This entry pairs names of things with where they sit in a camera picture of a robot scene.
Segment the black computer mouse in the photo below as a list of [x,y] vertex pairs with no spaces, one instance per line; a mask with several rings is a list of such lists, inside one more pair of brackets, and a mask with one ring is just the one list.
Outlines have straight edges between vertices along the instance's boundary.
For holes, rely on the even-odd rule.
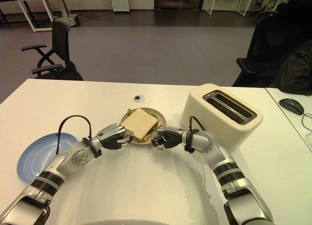
[[294,99],[285,98],[278,102],[285,109],[297,114],[302,115],[304,113],[304,108],[302,105]]

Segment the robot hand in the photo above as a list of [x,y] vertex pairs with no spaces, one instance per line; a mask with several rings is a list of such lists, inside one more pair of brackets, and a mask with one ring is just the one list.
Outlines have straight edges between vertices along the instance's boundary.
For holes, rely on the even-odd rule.
[[133,140],[133,132],[125,129],[121,124],[111,124],[99,131],[96,138],[104,148],[118,150],[129,146]]
[[158,147],[160,150],[173,148],[183,142],[186,131],[174,127],[160,127],[151,137],[153,146]]

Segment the chair backrest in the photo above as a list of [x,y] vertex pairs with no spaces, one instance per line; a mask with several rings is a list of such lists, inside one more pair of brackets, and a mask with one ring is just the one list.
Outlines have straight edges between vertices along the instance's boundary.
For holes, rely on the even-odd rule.
[[312,0],[289,0],[279,15],[267,17],[256,26],[247,58],[254,62],[274,62],[311,39],[311,13]]
[[70,63],[68,46],[68,24],[60,21],[52,22],[52,50],[65,61],[65,65]]
[[282,21],[311,27],[312,0],[289,0],[278,17]]

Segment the toaster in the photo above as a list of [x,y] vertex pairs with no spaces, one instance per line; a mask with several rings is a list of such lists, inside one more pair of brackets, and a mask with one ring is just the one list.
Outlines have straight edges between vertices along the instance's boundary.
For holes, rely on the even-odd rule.
[[[229,152],[236,150],[263,120],[255,108],[214,84],[204,84],[189,93],[181,119],[185,129],[189,129],[190,116],[195,116]],[[192,128],[201,130],[196,122]]]

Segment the chair armrest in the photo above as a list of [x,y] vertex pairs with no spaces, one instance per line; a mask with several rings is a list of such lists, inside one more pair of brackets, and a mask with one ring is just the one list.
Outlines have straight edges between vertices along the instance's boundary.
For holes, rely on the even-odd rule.
[[32,74],[40,74],[42,72],[45,72],[45,71],[53,71],[55,69],[62,69],[63,68],[63,65],[61,64],[52,64],[52,65],[48,65],[48,66],[43,66],[43,67],[40,67],[40,68],[34,68],[31,70]]
[[42,47],[47,47],[45,44],[40,44],[40,45],[31,45],[31,46],[24,46],[24,47],[21,47],[21,51],[28,51],[28,50],[31,50],[31,49],[39,49],[39,48],[42,48]]
[[247,58],[238,58],[236,63],[239,65],[242,73],[256,74],[258,72],[253,63]]

